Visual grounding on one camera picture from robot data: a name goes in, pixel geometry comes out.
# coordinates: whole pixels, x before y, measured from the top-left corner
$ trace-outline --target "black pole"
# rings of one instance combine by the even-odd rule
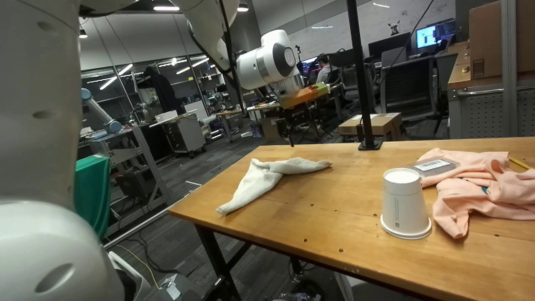
[[[223,0],[219,0],[219,7],[221,7],[223,21],[224,21],[224,29],[226,29],[226,32],[224,32],[224,41],[226,41],[226,44],[228,44],[228,57],[229,57],[229,64],[231,64],[231,71],[233,71],[233,77],[234,77],[233,81],[234,81],[234,87],[236,87],[236,94],[238,94],[238,104],[239,104],[241,113],[244,114],[244,113],[246,113],[244,104],[243,104],[244,97],[243,97],[243,94],[241,94],[241,82],[239,82],[239,77],[238,77],[238,74],[236,74],[236,61],[234,61],[234,51],[233,51],[233,36],[231,36],[231,27],[229,27],[229,21],[228,21],[228,12],[226,12],[226,9],[224,9]]]
[[[370,94],[368,94],[368,84],[366,84],[366,72],[365,72],[365,56],[363,56],[363,46],[361,46],[361,31],[358,24],[358,12],[356,12],[356,0],[346,0],[348,4],[348,17],[350,17],[350,31],[351,31],[351,42],[353,42],[353,52],[355,52],[355,72],[356,72],[356,84],[358,84],[358,94],[361,99],[361,119],[363,119],[363,143],[358,148],[360,151],[378,151],[382,149],[382,143],[375,143],[373,133],[371,133],[371,119],[370,119]]]

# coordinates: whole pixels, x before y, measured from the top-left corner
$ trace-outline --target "ceiling light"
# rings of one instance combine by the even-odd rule
[[[81,29],[81,39],[87,39],[86,29]]]
[[[201,66],[201,64],[204,64],[204,62],[208,62],[208,61],[209,61],[209,59],[199,61],[199,62],[193,64],[191,67],[198,67],[198,66]]]
[[[206,56],[194,56],[194,57],[189,57],[191,61],[203,61],[206,59]]]
[[[173,2],[161,0],[161,2],[154,2],[152,11],[154,12],[179,12],[181,9],[176,7]]]
[[[183,71],[178,71],[178,76],[181,76],[181,74],[184,74],[184,72],[188,72],[191,67],[186,67],[186,69],[183,69]]]
[[[249,6],[248,4],[239,4],[238,6],[238,12],[249,12]]]
[[[313,31],[328,31],[328,29],[335,29],[333,26],[315,26],[311,27]]]
[[[131,71],[134,66],[129,64],[127,67],[121,69],[119,76],[124,76],[127,71]],[[111,84],[114,84],[117,77],[111,77],[104,86],[101,86],[101,91],[107,89]]]
[[[119,72],[119,76],[124,76],[127,71],[131,71],[134,66],[132,64],[129,64],[127,67],[124,67],[121,72]]]
[[[390,6],[385,6],[385,4],[378,4],[378,2],[373,2],[373,6],[375,6],[375,7],[382,7],[382,9],[387,9],[387,11],[390,9]]]
[[[107,89],[116,81],[117,81],[117,77],[111,77],[104,86],[101,86],[101,91]]]

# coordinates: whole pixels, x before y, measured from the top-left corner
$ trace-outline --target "cable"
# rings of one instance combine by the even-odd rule
[[[171,275],[179,273],[179,270],[166,270],[166,268],[162,268],[161,265],[157,265],[157,263],[151,258],[151,255],[149,255],[149,243],[144,240],[144,236],[142,236],[141,233],[137,233],[137,236],[139,236],[139,243],[141,243],[142,248],[144,248],[144,253],[146,253],[147,261],[151,263],[151,266],[152,266],[156,271],[159,271],[159,273],[171,273]]]
[[[157,285],[156,276],[154,276],[151,266],[149,266],[146,261],[142,261],[141,258],[137,258],[137,255],[132,253],[129,248],[126,248],[126,246],[122,246],[122,245],[117,245],[117,246],[119,246],[121,250],[127,251],[132,258],[136,258],[141,265],[146,266],[146,270],[149,271],[149,275],[151,275],[151,278],[152,278],[154,288],[164,290],[164,288],[161,288],[161,286]]]
[[[380,86],[383,86],[383,82],[385,82],[390,69],[398,62],[398,59],[402,57],[403,51],[412,44],[413,36],[415,36],[418,26],[420,26],[420,22],[422,22],[423,17],[430,12],[430,9],[432,9],[433,4],[435,4],[435,0],[430,0],[428,7],[427,7],[427,9],[423,11],[423,14],[420,16],[418,22],[415,24],[415,27],[413,27],[413,31],[412,31],[412,36],[410,36],[410,37],[407,39],[407,42],[405,42],[405,47],[400,49],[400,52],[398,52],[398,56],[395,57],[395,61],[393,61],[393,62],[390,64],[390,67],[385,71]]]
[[[146,256],[149,266],[151,266],[154,271],[162,273],[162,275],[176,275],[176,273],[179,273],[178,270],[161,268],[161,266],[151,258],[147,241],[141,236],[141,233],[137,233],[137,236],[139,236],[137,240],[136,240],[136,238],[129,238],[127,241],[134,241],[134,243],[141,245],[141,248],[144,250],[144,256]]]

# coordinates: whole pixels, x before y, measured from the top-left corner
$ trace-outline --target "white cloth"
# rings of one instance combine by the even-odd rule
[[[261,163],[253,159],[244,179],[241,179],[233,199],[218,208],[219,215],[229,215],[241,210],[271,191],[285,174],[306,174],[330,168],[326,161],[308,161],[303,158],[293,158],[290,161]]]

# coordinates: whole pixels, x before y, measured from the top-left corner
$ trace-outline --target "metal pole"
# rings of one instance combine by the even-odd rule
[[[224,286],[226,286],[228,293],[231,295],[228,300],[239,301],[241,298],[239,298],[238,288],[234,285],[231,270],[229,270],[228,263],[224,261],[224,256],[221,253],[221,248],[218,245],[214,233],[208,228],[199,226],[199,225],[196,226],[196,230],[198,230],[199,240],[204,246],[204,251],[208,255],[208,260],[211,261],[211,265],[214,268],[216,276],[224,281]]]
[[[370,94],[366,84],[366,72],[365,72],[365,56],[361,46],[361,31],[358,24],[358,12],[356,12],[356,0],[346,0],[348,4],[348,17],[350,17],[350,31],[351,31],[351,42],[355,52],[355,66],[356,66],[356,81],[358,81],[358,94],[361,99],[361,116],[363,116],[363,143],[358,148],[360,151],[378,151],[382,148],[380,143],[375,143],[371,133],[371,119],[370,119]]]
[[[151,218],[146,220],[144,223],[137,225],[136,228],[129,230],[127,233],[121,235],[119,238],[106,243],[106,245],[104,245],[104,250],[111,250],[112,246],[116,246],[116,245],[119,245],[121,241],[131,238],[131,236],[136,235],[137,231],[141,231],[141,230],[147,228],[149,225],[156,223],[157,220],[161,220],[162,216],[166,216],[173,206],[169,206],[169,208],[156,213],[154,216],[151,216]]]
[[[504,116],[507,136],[519,136],[517,0],[502,0]]]
[[[224,29],[226,29],[224,41],[228,44],[228,57],[229,57],[229,66],[231,66],[231,71],[233,71],[233,82],[236,84],[238,104],[239,104],[241,113],[246,114],[244,97],[241,94],[241,84],[239,84],[239,77],[238,77],[238,72],[236,72],[231,27],[229,27],[228,12],[224,9],[223,0],[219,0],[219,7],[221,7],[223,21],[224,21]]]

